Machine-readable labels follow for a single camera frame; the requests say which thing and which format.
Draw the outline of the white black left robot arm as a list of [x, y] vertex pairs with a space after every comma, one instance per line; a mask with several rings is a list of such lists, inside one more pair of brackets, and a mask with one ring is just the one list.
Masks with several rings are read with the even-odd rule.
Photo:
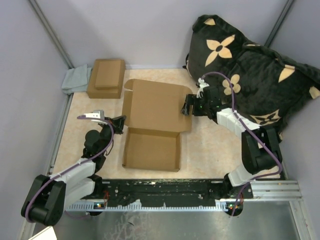
[[86, 133], [82, 155], [73, 165], [56, 174], [40, 174], [33, 180], [20, 212], [29, 223], [54, 226], [73, 203], [103, 195], [102, 178], [97, 172], [113, 148], [115, 135], [123, 134], [126, 116], [110, 118], [102, 110], [96, 110], [77, 119], [95, 122], [101, 130]]

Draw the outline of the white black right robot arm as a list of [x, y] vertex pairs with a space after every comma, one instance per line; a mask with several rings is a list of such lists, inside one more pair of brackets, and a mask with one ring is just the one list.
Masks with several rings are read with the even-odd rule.
[[181, 113], [206, 116], [240, 138], [241, 164], [224, 176], [219, 193], [220, 197], [234, 198], [245, 184], [263, 177], [263, 171], [277, 167], [280, 173], [282, 154], [274, 127], [263, 127], [241, 116], [233, 103], [223, 104], [218, 93], [217, 88], [205, 87], [197, 94], [187, 94]]

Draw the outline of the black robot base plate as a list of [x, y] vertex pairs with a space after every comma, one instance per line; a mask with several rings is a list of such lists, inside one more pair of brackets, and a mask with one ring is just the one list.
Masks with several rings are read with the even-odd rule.
[[109, 207], [213, 207], [216, 200], [235, 199], [242, 186], [227, 179], [104, 179], [99, 189], [83, 200], [106, 200]]

